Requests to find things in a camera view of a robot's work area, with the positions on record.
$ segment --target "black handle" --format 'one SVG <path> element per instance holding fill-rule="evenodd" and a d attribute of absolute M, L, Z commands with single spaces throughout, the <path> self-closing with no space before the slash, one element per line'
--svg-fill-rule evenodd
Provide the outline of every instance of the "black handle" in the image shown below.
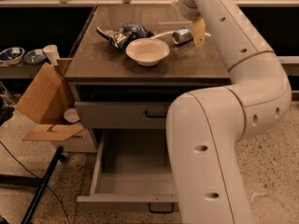
<path fill-rule="evenodd" d="M 162 115 L 159 115 L 159 114 L 151 114 L 148 110 L 145 110 L 144 111 L 144 115 L 146 116 L 146 118 L 154 118 L 154 119 L 165 119 L 166 118 L 166 114 L 162 114 Z"/>
<path fill-rule="evenodd" d="M 172 214 L 175 210 L 175 205 L 173 203 L 171 203 L 171 209 L 168 211 L 153 211 L 151 210 L 151 205 L 149 203 L 149 212 L 152 214 Z"/>

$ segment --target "terrazzo floor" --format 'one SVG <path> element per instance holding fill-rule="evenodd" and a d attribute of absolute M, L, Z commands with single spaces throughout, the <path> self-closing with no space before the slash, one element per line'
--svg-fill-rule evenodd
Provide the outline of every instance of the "terrazzo floor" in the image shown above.
<path fill-rule="evenodd" d="M 42 176 L 55 152 L 49 142 L 22 141 L 36 124 L 18 111 L 0 127 L 0 141 L 30 171 Z M 257 224 L 299 223 L 299 103 L 274 129 L 235 145 L 252 213 Z M 180 223 L 179 213 L 89 212 L 80 209 L 77 197 L 88 192 L 95 154 L 65 153 L 33 216 L 34 224 L 59 223 Z M 0 174 L 28 175 L 0 146 Z M 21 223 L 35 189 L 0 186 L 0 215 L 10 224 Z"/>

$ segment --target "closed drawer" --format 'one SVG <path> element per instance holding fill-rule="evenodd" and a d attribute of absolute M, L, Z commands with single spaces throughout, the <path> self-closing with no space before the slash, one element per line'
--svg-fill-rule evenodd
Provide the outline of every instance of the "closed drawer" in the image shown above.
<path fill-rule="evenodd" d="M 178 211 L 163 130 L 105 132 L 89 196 L 78 205 L 93 211 Z"/>
<path fill-rule="evenodd" d="M 84 127 L 164 129 L 169 103 L 76 102 Z"/>

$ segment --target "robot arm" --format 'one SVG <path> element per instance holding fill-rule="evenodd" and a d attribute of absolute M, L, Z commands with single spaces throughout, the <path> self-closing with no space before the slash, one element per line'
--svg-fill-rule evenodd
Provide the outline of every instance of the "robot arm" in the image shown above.
<path fill-rule="evenodd" d="M 292 92 L 277 56 L 233 0 L 179 0 L 205 20 L 232 85 L 190 91 L 171 104 L 166 137 L 183 223 L 253 224 L 235 158 L 241 139 L 275 126 Z"/>

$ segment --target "open cardboard box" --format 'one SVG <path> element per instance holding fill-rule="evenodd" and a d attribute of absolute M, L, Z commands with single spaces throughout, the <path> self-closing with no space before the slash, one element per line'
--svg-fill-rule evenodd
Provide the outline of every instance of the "open cardboard box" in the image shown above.
<path fill-rule="evenodd" d="M 24 141 L 51 141 L 68 152 L 96 152 L 89 132 L 80 123 L 65 124 L 64 112 L 74 107 L 74 97 L 64 74 L 69 62 L 57 67 L 43 64 L 16 105 L 16 109 L 37 123 Z"/>

